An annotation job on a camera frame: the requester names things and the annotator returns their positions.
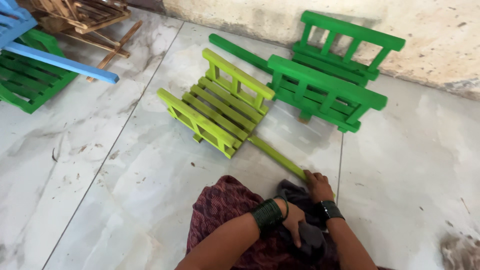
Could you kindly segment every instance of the maroon patterned fabric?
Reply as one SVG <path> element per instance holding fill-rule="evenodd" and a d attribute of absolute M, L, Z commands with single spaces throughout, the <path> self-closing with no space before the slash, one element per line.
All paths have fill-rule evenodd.
<path fill-rule="evenodd" d="M 192 221 L 187 240 L 187 254 L 216 228 L 230 219 L 247 213 L 263 202 L 232 176 L 222 176 L 212 187 L 205 187 L 193 205 Z M 276 270 L 312 269 L 340 270 L 336 246 L 329 234 L 324 233 L 328 249 L 325 257 L 315 266 L 298 261 L 287 252 L 276 232 L 257 240 L 237 260 L 232 269 Z"/>

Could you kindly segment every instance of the green bangle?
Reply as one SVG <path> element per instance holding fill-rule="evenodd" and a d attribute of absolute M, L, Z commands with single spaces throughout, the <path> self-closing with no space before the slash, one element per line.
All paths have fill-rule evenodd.
<path fill-rule="evenodd" d="M 287 205 L 287 213 L 285 214 L 285 217 L 283 218 L 283 221 L 285 221 L 285 220 L 288 218 L 288 201 L 287 201 L 287 199 L 283 198 L 283 197 L 280 196 L 280 195 L 277 195 L 277 196 L 275 196 L 275 197 L 273 197 L 273 198 L 274 198 L 274 199 L 276 199 L 276 198 L 281 198 L 282 200 L 285 201 L 285 204 Z"/>
<path fill-rule="evenodd" d="M 260 234 L 274 229 L 283 222 L 282 211 L 273 199 L 268 199 L 260 203 L 254 207 L 250 213 L 258 225 Z"/>

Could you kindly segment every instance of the tile grout line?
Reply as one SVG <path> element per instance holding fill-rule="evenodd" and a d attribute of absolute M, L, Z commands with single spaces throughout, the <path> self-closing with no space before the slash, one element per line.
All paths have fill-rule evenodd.
<path fill-rule="evenodd" d="M 183 27 L 184 24 L 185 24 L 185 21 L 182 22 L 179 30 L 177 31 L 177 34 L 175 35 L 175 37 L 173 38 L 172 42 L 170 43 L 170 46 L 168 47 L 167 51 L 165 52 L 165 56 L 167 55 L 168 51 L 169 51 L 170 48 L 172 47 L 173 42 L 177 39 L 177 36 L 179 35 L 180 30 L 182 29 L 182 27 Z M 105 161 L 107 161 L 107 158 L 109 157 L 110 153 L 112 152 L 112 149 L 114 148 L 115 144 L 117 143 L 118 139 L 120 138 L 120 135 L 122 134 L 123 129 L 125 128 L 125 126 L 127 126 L 128 121 L 130 120 L 130 118 L 132 117 L 133 113 L 135 112 L 135 109 L 137 108 L 138 103 L 140 103 L 140 100 L 141 100 L 142 97 L 144 96 L 144 94 L 145 94 L 148 86 L 150 85 L 150 82 L 152 82 L 153 77 L 155 76 L 156 72 L 158 71 L 158 68 L 160 67 L 160 65 L 162 64 L 163 60 L 165 59 L 165 56 L 162 58 L 162 60 L 160 61 L 160 64 L 158 64 L 158 66 L 157 66 L 156 69 L 155 69 L 155 72 L 153 73 L 152 77 L 150 78 L 150 80 L 149 80 L 148 83 L 146 84 L 145 90 L 143 91 L 143 93 L 142 93 L 142 94 L 140 95 L 140 97 L 138 98 L 137 104 L 135 105 L 135 107 L 133 108 L 132 112 L 131 112 L 130 115 L 128 116 L 127 121 L 125 122 L 125 124 L 123 125 L 122 129 L 120 130 L 120 133 L 118 134 L 117 138 L 115 139 L 115 142 L 113 142 L 112 147 L 111 147 L 110 150 L 108 151 L 107 156 L 105 156 L 105 159 L 103 160 L 102 164 L 100 165 L 100 168 L 98 169 L 98 171 L 96 172 L 95 176 L 93 177 L 93 180 L 91 181 L 90 185 L 88 186 L 87 191 L 85 191 L 84 196 L 82 197 L 82 199 L 81 199 L 80 202 L 78 203 L 77 208 L 76 208 L 75 211 L 73 212 L 72 217 L 70 217 L 70 220 L 69 220 L 68 223 L 67 223 L 67 226 L 65 226 L 65 229 L 64 229 L 63 232 L 61 233 L 60 238 L 58 239 L 57 243 L 56 243 L 55 246 L 53 247 L 52 252 L 51 252 L 50 255 L 48 256 L 45 264 L 44 264 L 43 267 L 42 267 L 42 270 L 45 269 L 45 267 L 47 266 L 48 261 L 50 261 L 50 258 L 52 257 L 53 252 L 55 252 L 55 249 L 57 248 L 58 244 L 60 243 L 60 240 L 62 239 L 63 234 L 67 231 L 67 228 L 68 228 L 68 226 L 70 225 L 70 222 L 73 220 L 73 217 L 74 217 L 75 214 L 77 213 L 78 208 L 80 207 L 80 205 L 81 205 L 82 202 L 84 201 L 85 196 L 87 195 L 88 191 L 90 190 L 90 187 L 92 186 L 92 184 L 93 184 L 93 182 L 95 181 L 96 177 L 98 176 L 98 174 L 99 174 L 100 171 L 102 170 L 103 164 L 105 163 Z"/>
<path fill-rule="evenodd" d="M 343 136 L 345 133 L 342 133 L 342 145 L 340 146 L 340 165 L 338 166 L 338 182 L 336 185 L 336 205 L 338 207 L 338 199 L 340 198 L 340 173 L 342 171 L 342 155 L 343 155 Z"/>

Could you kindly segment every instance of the cloth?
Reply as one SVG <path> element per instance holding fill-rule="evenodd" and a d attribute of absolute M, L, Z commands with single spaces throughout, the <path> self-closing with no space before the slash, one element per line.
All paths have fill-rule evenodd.
<path fill-rule="evenodd" d="M 223 223 L 250 211 L 263 199 L 243 186 L 232 176 L 222 176 L 218 182 L 205 187 L 193 205 L 192 221 L 187 240 L 187 254 L 205 237 Z M 287 250 L 278 231 L 257 240 L 245 251 L 232 267 L 233 270 L 340 270 L 336 245 L 328 233 L 323 233 L 326 242 L 324 257 L 311 266 L 294 258 Z"/>
<path fill-rule="evenodd" d="M 284 226 L 278 228 L 280 237 L 287 244 L 288 252 L 304 263 L 316 264 L 324 257 L 327 250 L 327 243 L 321 229 L 326 229 L 325 221 L 314 215 L 314 204 L 303 187 L 283 180 L 278 184 L 277 194 L 305 212 L 306 222 L 299 224 L 300 248 L 293 243 L 289 230 Z"/>

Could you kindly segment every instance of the gray rag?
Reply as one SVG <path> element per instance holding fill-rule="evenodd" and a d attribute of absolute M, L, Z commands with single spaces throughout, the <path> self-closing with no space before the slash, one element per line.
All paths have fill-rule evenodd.
<path fill-rule="evenodd" d="M 295 246 L 290 232 L 284 226 L 279 229 L 280 237 L 287 244 L 288 251 L 304 263 L 311 265 L 317 263 L 327 250 L 322 233 L 322 230 L 326 230 L 325 221 L 315 214 L 314 204 L 303 187 L 284 179 L 278 184 L 277 194 L 305 212 L 306 222 L 299 224 L 300 248 Z"/>

